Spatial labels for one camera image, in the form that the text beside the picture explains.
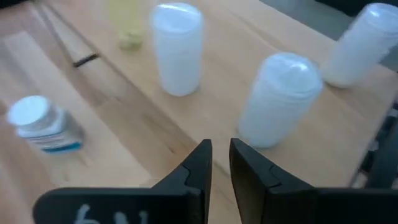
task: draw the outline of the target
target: container lid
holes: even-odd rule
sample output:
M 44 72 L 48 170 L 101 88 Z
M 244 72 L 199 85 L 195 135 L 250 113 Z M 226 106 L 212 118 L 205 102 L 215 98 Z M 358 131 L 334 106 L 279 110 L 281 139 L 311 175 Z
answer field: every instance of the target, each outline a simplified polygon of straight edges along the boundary
M 398 7 L 384 3 L 367 5 L 360 17 L 384 35 L 398 35 Z
M 318 93 L 323 86 L 317 66 L 293 53 L 271 55 L 263 63 L 262 72 L 269 87 L 283 95 L 306 98 Z
M 186 3 L 160 4 L 152 13 L 152 27 L 168 35 L 184 35 L 203 23 L 201 12 Z
M 25 130 L 33 130 L 45 126 L 52 120 L 53 107 L 43 96 L 27 96 L 14 103 L 8 111 L 10 124 Z

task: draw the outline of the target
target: translucent yellow container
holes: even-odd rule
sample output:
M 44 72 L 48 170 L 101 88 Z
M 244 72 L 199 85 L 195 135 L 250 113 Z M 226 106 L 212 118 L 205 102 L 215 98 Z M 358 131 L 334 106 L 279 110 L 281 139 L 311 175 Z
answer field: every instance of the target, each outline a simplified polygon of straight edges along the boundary
M 138 49 L 143 39 L 139 0 L 108 0 L 108 8 L 120 48 Z

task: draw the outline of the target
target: wooden table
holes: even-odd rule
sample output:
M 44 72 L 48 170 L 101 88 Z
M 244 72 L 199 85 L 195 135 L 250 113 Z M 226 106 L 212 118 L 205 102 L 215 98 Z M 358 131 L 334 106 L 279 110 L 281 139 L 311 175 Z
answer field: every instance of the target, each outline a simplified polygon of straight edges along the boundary
M 148 13 L 155 2 L 146 2 Z M 209 222 L 239 223 L 227 151 L 257 67 L 280 50 L 320 62 L 333 42 L 254 0 L 194 1 L 206 18 L 203 80 L 196 93 L 174 98 L 158 85 L 150 31 L 140 51 L 119 50 L 103 3 L 48 1 L 72 59 L 101 55 L 76 70 L 31 3 L 0 11 L 1 114 L 20 97 L 43 94 L 86 132 L 80 152 L 46 156 L 0 117 L 0 220 L 31 222 L 34 200 L 56 187 L 150 187 L 212 138 Z M 397 88 L 395 73 L 382 67 L 352 90 L 325 88 L 296 132 L 264 155 L 313 185 L 348 185 Z
M 93 53 L 58 25 L 73 59 Z M 14 134 L 6 110 L 35 94 L 74 115 L 85 130 L 83 150 L 48 156 Z M 32 223 L 35 200 L 57 187 L 151 187 L 197 145 L 102 59 L 71 68 L 29 2 L 0 11 L 0 143 L 1 223 Z M 213 171 L 225 187 L 212 188 L 210 223 L 239 223 L 235 201 L 225 196 L 233 195 L 229 177 Z
M 190 139 L 212 139 L 214 159 L 227 171 L 229 139 L 238 136 L 236 123 L 261 61 L 283 50 L 320 63 L 334 44 L 258 0 L 190 1 L 205 17 L 203 78 L 197 92 L 177 98 L 159 86 L 149 26 L 143 48 L 124 52 L 104 0 L 46 1 Z M 141 2 L 144 24 L 155 5 Z M 346 186 L 397 90 L 396 73 L 384 67 L 349 90 L 326 86 L 294 133 L 262 153 L 310 184 Z

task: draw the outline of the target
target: white cylindrical container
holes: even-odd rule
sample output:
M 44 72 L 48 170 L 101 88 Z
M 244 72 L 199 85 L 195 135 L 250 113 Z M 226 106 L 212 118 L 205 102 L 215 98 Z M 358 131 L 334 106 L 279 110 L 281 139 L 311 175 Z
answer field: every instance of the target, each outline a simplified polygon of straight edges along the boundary
M 194 92 L 200 83 L 203 16 L 185 3 L 156 6 L 154 48 L 163 89 L 173 96 Z
M 76 151 L 82 146 L 83 132 L 73 117 L 43 96 L 20 99 L 7 117 L 19 137 L 46 153 Z
M 254 147 L 271 147 L 288 135 L 322 90 L 318 68 L 292 53 L 267 58 L 259 69 L 239 121 Z
M 347 88 L 377 65 L 398 43 L 398 7 L 367 5 L 321 65 L 323 79 Z

